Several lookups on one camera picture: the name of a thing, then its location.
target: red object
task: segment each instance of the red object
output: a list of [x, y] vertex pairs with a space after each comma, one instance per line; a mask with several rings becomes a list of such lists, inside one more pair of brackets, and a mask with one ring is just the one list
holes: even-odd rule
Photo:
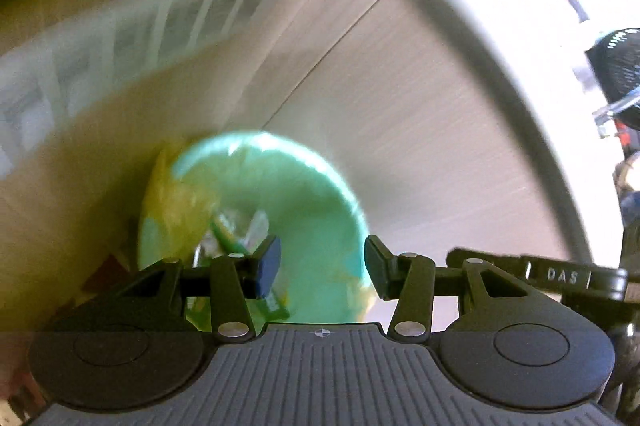
[[618, 119], [614, 119], [616, 123], [616, 128], [618, 130], [618, 139], [620, 139], [620, 144], [624, 147], [628, 147], [631, 145], [631, 136], [629, 135], [629, 128], [626, 127], [622, 122]]
[[102, 265], [98, 267], [98, 270], [84, 282], [82, 291], [89, 294], [100, 294], [128, 277], [127, 270], [113, 255], [109, 255]]

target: green plastic bowl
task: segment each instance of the green plastic bowl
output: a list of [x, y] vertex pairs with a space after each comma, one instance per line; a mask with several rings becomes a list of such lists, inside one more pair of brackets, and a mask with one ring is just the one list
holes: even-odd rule
[[[282, 241], [274, 287], [296, 323], [362, 320], [372, 295], [364, 265], [368, 230], [358, 201], [320, 155], [269, 133], [229, 133], [200, 141], [172, 164], [174, 179], [206, 186], [220, 207], [252, 215], [262, 209], [269, 232]], [[138, 249], [141, 268], [159, 260], [162, 222], [143, 220]], [[264, 319], [250, 310], [257, 329]], [[208, 312], [201, 308], [199, 313]], [[206, 328], [206, 316], [188, 317]]]

